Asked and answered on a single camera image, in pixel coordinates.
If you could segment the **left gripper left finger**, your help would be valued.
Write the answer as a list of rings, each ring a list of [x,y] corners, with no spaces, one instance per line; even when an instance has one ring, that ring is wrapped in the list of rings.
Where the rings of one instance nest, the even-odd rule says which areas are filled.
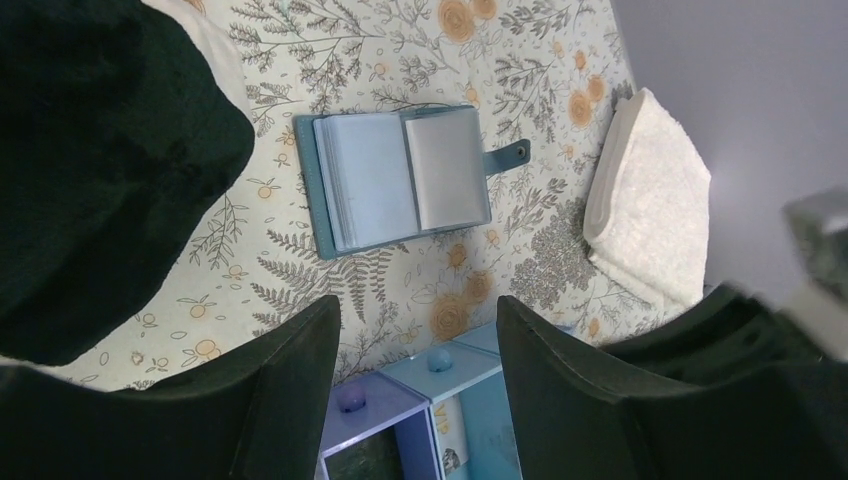
[[[310,479],[340,337],[326,295],[284,324],[144,390],[1,370],[5,479]]]

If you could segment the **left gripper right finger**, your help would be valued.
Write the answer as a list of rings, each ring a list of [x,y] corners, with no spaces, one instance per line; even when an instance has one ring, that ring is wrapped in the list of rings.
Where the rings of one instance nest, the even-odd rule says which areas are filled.
[[[843,479],[847,365],[721,285],[596,347],[515,297],[497,334],[527,479]]]

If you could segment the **teal leather card holder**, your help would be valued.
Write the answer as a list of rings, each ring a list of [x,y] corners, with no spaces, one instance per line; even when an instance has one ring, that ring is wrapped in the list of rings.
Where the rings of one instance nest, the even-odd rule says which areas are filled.
[[[487,224],[488,178],[531,158],[527,139],[485,151],[469,105],[298,115],[293,127],[324,260]]]

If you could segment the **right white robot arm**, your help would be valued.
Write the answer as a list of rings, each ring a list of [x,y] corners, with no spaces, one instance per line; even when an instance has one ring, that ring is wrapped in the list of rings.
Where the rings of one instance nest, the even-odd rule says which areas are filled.
[[[779,308],[830,359],[847,360],[847,188],[783,208],[807,280]]]

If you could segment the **black card in box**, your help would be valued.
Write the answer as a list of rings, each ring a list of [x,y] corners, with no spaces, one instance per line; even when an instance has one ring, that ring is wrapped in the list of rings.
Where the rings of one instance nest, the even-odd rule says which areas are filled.
[[[402,480],[399,448],[393,428],[369,436],[326,460],[330,479]]]

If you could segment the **VIP card in box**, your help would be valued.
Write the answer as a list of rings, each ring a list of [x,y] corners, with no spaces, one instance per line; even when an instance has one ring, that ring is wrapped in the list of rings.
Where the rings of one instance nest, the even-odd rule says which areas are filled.
[[[458,395],[433,405],[433,426],[444,479],[469,479],[469,447]]]

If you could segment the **purple open box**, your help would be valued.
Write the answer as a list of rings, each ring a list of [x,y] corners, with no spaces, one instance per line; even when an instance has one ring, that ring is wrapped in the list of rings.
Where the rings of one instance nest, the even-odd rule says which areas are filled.
[[[403,479],[440,479],[430,401],[382,373],[369,373],[332,388],[316,477],[330,479],[326,460],[383,430],[393,428]]]

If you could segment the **light blue middle box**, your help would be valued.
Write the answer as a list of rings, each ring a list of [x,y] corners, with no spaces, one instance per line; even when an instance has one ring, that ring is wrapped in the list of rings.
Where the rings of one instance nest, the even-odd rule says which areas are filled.
[[[381,370],[428,401],[438,479],[520,479],[500,357],[448,342]]]

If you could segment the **light blue box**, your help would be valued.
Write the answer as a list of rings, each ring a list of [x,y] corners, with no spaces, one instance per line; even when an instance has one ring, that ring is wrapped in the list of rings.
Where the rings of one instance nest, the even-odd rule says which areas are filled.
[[[428,401],[438,479],[520,479],[500,357],[448,342],[381,370]]]
[[[490,322],[471,329],[453,339],[453,342],[481,350],[496,356],[500,355],[497,325]]]

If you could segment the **white folded towel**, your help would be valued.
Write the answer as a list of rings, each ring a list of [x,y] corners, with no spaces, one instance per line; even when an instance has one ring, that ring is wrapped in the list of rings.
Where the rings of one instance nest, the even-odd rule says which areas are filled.
[[[589,261],[666,313],[697,304],[710,183],[692,140],[650,90],[619,101],[586,200]]]

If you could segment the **light blue right box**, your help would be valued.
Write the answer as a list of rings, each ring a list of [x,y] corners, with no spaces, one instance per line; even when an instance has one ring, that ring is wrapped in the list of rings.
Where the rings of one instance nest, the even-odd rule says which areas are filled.
[[[481,350],[496,356],[500,355],[497,325],[490,322],[471,329],[453,339],[453,342]]]

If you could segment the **black white checkered blanket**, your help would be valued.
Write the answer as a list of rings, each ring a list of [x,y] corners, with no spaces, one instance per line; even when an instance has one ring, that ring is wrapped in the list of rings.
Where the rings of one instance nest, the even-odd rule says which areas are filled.
[[[3,2],[2,355],[65,365],[139,312],[254,142],[200,2]]]

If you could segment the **floral patterned table mat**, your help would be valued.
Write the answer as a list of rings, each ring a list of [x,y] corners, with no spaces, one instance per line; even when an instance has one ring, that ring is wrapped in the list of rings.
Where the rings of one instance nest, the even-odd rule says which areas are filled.
[[[591,343],[663,313],[597,271],[583,208],[614,105],[632,93],[607,1],[200,1],[243,62],[256,131],[158,294],[55,374],[144,389],[336,295],[343,382],[494,318],[512,294]],[[468,105],[494,150],[532,143],[491,177],[492,221],[338,260],[316,251],[293,118]]]

